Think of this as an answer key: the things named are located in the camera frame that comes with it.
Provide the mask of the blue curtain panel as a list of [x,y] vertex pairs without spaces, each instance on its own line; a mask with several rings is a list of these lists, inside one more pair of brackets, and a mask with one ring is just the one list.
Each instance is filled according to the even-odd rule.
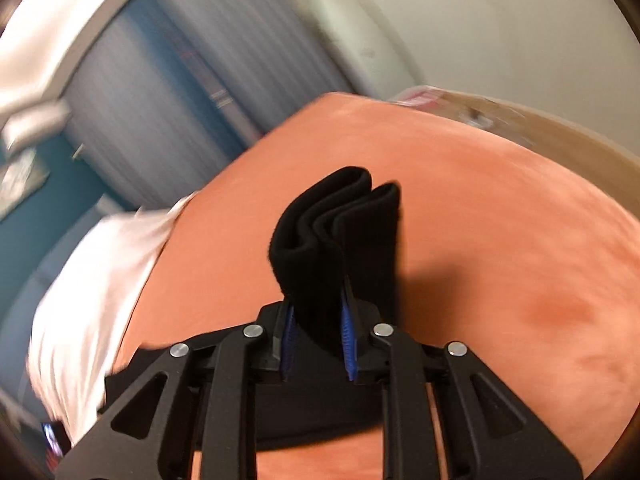
[[131,0],[126,14],[160,76],[221,154],[236,159],[262,137],[162,0]]

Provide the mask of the white pillow cover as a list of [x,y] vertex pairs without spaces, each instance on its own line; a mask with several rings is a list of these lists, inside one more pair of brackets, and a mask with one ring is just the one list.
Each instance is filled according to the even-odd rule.
[[168,209],[102,218],[40,300],[26,372],[50,419],[77,444],[98,419],[132,312],[192,198]]

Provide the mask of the white air conditioner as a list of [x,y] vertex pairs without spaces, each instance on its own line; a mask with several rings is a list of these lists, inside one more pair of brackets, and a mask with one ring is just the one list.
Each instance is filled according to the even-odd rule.
[[1,130],[4,150],[14,155],[59,134],[72,111],[64,100],[38,104],[13,114]]

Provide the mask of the blue upholstered headboard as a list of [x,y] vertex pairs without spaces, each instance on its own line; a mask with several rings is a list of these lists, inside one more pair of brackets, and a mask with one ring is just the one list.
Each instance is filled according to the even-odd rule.
[[82,238],[102,218],[124,211],[119,203],[103,194],[38,262],[1,323],[1,391],[38,420],[46,420],[48,415],[26,372],[28,342],[38,304]]

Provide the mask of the orange velvet bed cover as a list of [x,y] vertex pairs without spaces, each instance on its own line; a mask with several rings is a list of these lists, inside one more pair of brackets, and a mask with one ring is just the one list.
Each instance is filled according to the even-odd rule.
[[256,318],[295,197],[360,166],[401,187],[399,323],[468,344],[591,479],[639,474],[639,159],[569,122],[512,108],[527,144],[344,93],[315,100],[184,207],[115,364]]

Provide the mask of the grey striped curtain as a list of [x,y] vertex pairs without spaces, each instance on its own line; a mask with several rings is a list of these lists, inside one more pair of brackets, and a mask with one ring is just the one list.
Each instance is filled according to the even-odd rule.
[[292,0],[129,0],[65,89],[66,134],[126,202],[158,209],[349,90]]

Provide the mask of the small white bin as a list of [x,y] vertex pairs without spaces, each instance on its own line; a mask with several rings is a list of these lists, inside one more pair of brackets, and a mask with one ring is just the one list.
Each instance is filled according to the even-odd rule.
[[402,90],[393,96],[390,102],[416,110],[422,110],[422,108],[428,110],[430,107],[437,106],[445,94],[446,91],[441,88],[420,84],[420,86]]

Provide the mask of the black pants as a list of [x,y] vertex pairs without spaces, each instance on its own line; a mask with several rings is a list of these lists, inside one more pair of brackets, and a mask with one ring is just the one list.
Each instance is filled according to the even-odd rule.
[[[343,292],[351,290],[385,322],[393,321],[399,208],[396,183],[374,185],[368,170],[345,167],[282,214],[269,261],[292,318],[280,378],[264,378],[255,389],[258,448],[322,442],[378,420],[378,390],[353,382],[345,367]],[[208,328],[186,342],[211,344],[222,330]],[[166,350],[141,348],[126,368],[108,376],[101,414]]]

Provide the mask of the framed wall picture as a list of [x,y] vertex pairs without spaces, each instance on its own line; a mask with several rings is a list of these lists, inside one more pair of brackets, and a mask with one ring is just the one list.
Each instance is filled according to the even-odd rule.
[[35,148],[28,148],[1,167],[0,219],[47,182],[50,171]]

